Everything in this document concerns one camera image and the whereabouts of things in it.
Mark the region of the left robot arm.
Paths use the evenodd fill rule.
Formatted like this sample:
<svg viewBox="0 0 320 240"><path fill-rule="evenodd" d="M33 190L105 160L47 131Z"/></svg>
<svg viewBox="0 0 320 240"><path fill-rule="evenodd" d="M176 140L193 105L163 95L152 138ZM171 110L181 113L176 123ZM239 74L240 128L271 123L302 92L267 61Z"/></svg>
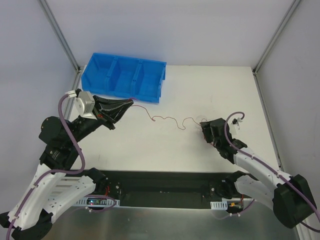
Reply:
<svg viewBox="0 0 320 240"><path fill-rule="evenodd" d="M34 177L18 204L0 215L7 239L42 239L76 201L102 194L107 187L101 171L85 169L79 142L101 126L113 130L134 101L106 99L79 89L63 95L72 98L79 113L75 120L66 120L60 112L41 125L39 138L46 147Z"/></svg>

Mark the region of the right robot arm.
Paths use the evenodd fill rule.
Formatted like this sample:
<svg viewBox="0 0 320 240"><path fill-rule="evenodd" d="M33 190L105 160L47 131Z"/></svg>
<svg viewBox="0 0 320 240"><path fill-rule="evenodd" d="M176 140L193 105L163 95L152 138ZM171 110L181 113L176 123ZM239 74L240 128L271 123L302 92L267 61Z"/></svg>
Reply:
<svg viewBox="0 0 320 240"><path fill-rule="evenodd" d="M201 122L200 126L205 141L217 149L222 158L243 169L230 174L216 187L218 196L225 199L249 196L271 209L290 229L315 212L317 206L303 176L275 170L258 159L244 142L232 137L223 118Z"/></svg>

